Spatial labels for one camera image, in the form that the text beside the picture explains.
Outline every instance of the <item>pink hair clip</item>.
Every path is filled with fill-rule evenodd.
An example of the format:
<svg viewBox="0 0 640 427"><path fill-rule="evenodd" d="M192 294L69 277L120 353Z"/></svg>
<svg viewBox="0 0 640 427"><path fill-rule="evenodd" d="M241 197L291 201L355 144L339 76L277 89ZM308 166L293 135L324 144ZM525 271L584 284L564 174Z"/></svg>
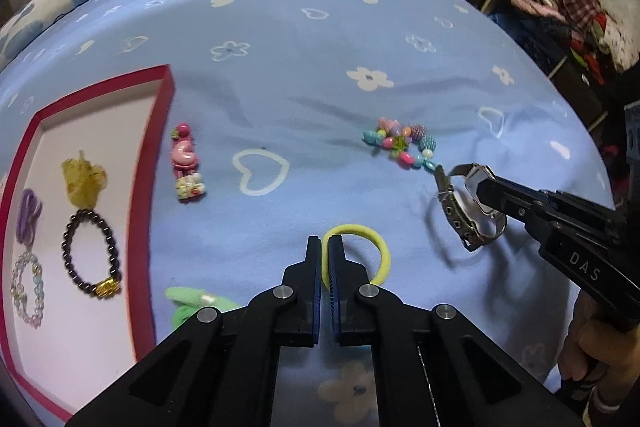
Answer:
<svg viewBox="0 0 640 427"><path fill-rule="evenodd" d="M174 146L170 158L176 178L175 190L179 200L189 200L206 192L202 176L197 172L199 158L193 150L191 127L182 122L171 131Z"/></svg>

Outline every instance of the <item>pink clothing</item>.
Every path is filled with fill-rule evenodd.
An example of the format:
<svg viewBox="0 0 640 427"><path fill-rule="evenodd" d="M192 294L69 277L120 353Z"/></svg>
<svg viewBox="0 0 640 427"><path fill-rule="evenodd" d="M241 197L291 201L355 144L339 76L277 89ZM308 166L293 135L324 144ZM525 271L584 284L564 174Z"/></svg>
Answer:
<svg viewBox="0 0 640 427"><path fill-rule="evenodd" d="M513 4L517 9L522 10L524 13L528 13L536 17L554 17L560 22L566 23L566 19L558 10L544 6L534 0L511 0L511 4Z"/></svg>

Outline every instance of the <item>yellow hair tie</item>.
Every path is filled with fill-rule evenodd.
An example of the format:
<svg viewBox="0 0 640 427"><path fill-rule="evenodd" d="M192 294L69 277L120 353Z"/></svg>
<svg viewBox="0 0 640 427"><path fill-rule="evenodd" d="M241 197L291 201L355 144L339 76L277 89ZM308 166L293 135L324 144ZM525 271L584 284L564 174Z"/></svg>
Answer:
<svg viewBox="0 0 640 427"><path fill-rule="evenodd" d="M382 239L382 236L378 232L363 225L338 225L325 233L322 238L322 282L325 288L329 289L329 238L332 235L340 235L343 233L351 233L369 239L370 242L380 250L380 268L378 268L378 273L376 273L376 276L371 280L371 284L375 284L376 286L382 285L391 270L391 254L389 254L385 240Z"/></svg>

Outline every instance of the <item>screw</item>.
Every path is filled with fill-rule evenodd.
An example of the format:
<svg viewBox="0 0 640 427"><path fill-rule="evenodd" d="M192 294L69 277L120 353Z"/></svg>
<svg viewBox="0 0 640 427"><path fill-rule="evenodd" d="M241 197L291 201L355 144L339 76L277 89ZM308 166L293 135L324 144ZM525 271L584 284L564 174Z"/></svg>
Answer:
<svg viewBox="0 0 640 427"><path fill-rule="evenodd" d="M293 295L293 288L287 285L276 286L273 289L273 296L278 299L288 299Z"/></svg>
<svg viewBox="0 0 640 427"><path fill-rule="evenodd" d="M360 295L363 297L375 297L380 293L380 288L378 288L375 284L363 284L358 289Z"/></svg>
<svg viewBox="0 0 640 427"><path fill-rule="evenodd" d="M458 314L456 309L451 304L441 304L436 308L436 315L441 319L448 321Z"/></svg>
<svg viewBox="0 0 640 427"><path fill-rule="evenodd" d="M218 312L213 308L203 308L198 312L198 320L203 323L210 323L216 320Z"/></svg>

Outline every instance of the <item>purple hair bow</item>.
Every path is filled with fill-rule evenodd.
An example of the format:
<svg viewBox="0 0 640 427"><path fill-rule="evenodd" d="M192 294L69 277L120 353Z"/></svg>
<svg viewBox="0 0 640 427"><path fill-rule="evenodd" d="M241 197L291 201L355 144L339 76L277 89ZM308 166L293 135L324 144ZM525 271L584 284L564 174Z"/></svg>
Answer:
<svg viewBox="0 0 640 427"><path fill-rule="evenodd" d="M20 202L18 225L15 230L15 238L18 243L30 247L36 235L36 220L42 210L42 202L36 197L33 190L25 188Z"/></svg>

